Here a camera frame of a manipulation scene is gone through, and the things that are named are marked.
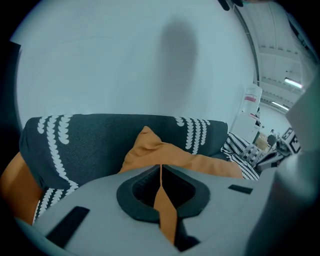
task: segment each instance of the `black slot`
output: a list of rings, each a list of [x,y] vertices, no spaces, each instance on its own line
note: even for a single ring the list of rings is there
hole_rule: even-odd
[[[76,206],[46,236],[57,246],[64,248],[90,210]]]
[[[238,192],[248,194],[248,195],[250,195],[253,190],[252,188],[245,187],[245,186],[239,186],[239,185],[231,185],[228,187],[228,189],[238,191]]]

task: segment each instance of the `white cabinet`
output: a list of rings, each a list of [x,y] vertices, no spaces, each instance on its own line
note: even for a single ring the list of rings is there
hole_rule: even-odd
[[[251,115],[241,112],[236,116],[231,132],[247,142],[253,143],[260,130],[260,127],[256,125],[256,121]]]

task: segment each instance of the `fabric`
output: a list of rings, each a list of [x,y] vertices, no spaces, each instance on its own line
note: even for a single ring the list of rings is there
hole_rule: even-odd
[[[20,152],[38,185],[69,195],[83,184],[116,174],[137,135],[149,126],[167,143],[213,156],[228,135],[224,122],[140,114],[76,114],[31,118]]]
[[[174,165],[210,175],[243,178],[236,163],[200,154],[192,155],[172,144],[162,142],[149,127],[145,126],[138,135],[133,148],[125,156],[119,173],[153,165]],[[159,211],[161,231],[174,244],[177,211],[162,187],[161,176],[162,168],[160,188],[155,197],[154,208]]]
[[[263,150],[229,132],[228,138],[221,151],[227,155],[231,162],[239,165],[245,179],[259,179],[259,175],[254,170],[254,167],[256,167],[257,163],[265,156],[266,153]]]
[[[1,175],[0,193],[13,216],[30,225],[33,223],[43,190],[31,175],[20,153],[12,159]]]

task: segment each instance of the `ceiling light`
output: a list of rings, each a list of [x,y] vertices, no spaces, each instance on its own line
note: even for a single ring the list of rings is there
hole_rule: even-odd
[[[286,78],[286,79],[284,79],[284,81],[287,83],[287,84],[289,84],[289,85],[292,85],[292,86],[295,86],[295,87],[298,87],[298,88],[300,88],[300,89],[302,89],[302,84],[300,84],[300,83],[298,83],[298,82],[296,82],[296,81],[293,81],[293,80],[291,80],[291,79],[289,79],[289,78]]]
[[[284,110],[289,110],[289,108],[287,108],[287,107],[285,107],[285,106],[282,106],[282,105],[280,105],[280,104],[278,104],[278,103],[276,103],[276,102],[274,102],[274,101],[272,101],[272,104],[274,104],[274,105],[276,105],[276,106],[278,106],[278,107],[280,107],[280,108],[282,108],[282,109],[284,109]]]

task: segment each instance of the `orange cloth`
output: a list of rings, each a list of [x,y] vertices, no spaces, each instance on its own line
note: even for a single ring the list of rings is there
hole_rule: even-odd
[[[2,198],[15,217],[32,225],[42,193],[19,152],[0,177]]]
[[[139,133],[133,148],[125,156],[119,173],[153,165],[174,165],[210,175],[243,178],[238,164],[185,152],[175,145],[162,142],[149,127],[145,126]],[[177,211],[162,187],[161,175],[160,188],[153,207],[159,211],[161,231],[174,244]]]

